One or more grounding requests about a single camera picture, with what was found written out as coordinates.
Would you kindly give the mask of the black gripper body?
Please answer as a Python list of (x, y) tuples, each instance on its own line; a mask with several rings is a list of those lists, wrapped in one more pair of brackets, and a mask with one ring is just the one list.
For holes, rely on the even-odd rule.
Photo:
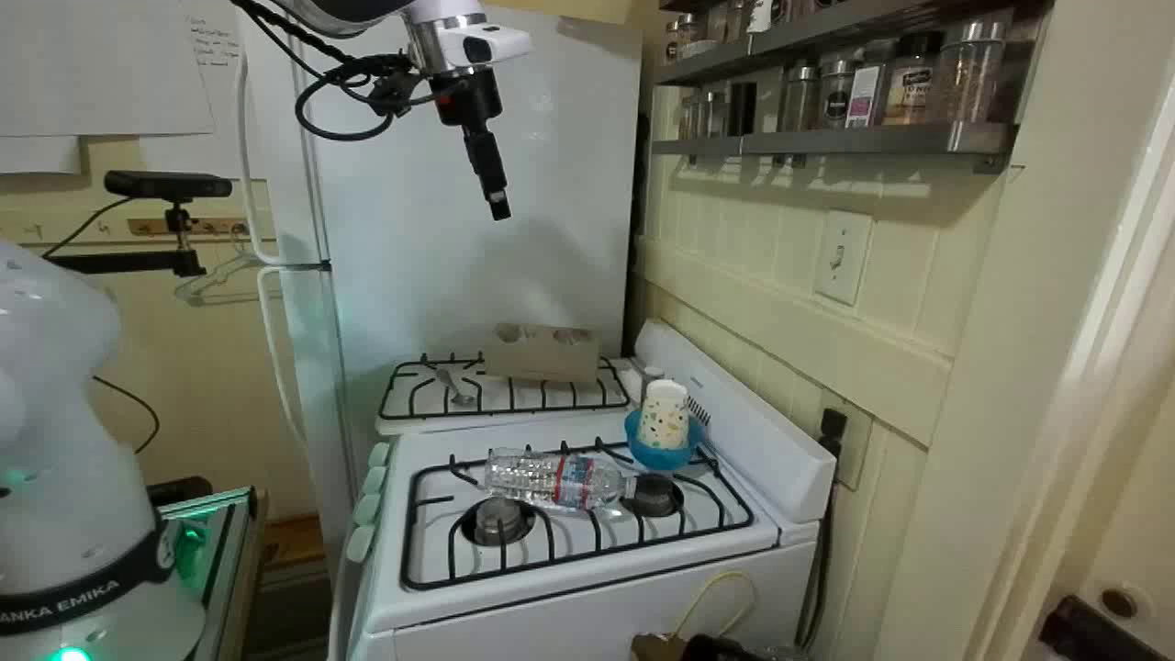
[(487, 120), (501, 112), (496, 73), (472, 71), (472, 73), (451, 73), (430, 79), (436, 118), (445, 125), (460, 125), (469, 159), (487, 159), (490, 133)]

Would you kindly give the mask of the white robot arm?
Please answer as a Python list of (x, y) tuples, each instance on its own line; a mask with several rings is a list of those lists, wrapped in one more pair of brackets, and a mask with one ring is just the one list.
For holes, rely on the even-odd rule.
[[(480, 0), (231, 5), (320, 51), (398, 18), (398, 51), (334, 54), (325, 79), (367, 83), (367, 105), (389, 120), (430, 100), (462, 133), (487, 210), (510, 213), (490, 137), (496, 71), (532, 51), (527, 34)], [(0, 243), (0, 661), (185, 661), (204, 635), (181, 525), (160, 518), (136, 451), (91, 406), (91, 379), (118, 336), (108, 292)]]

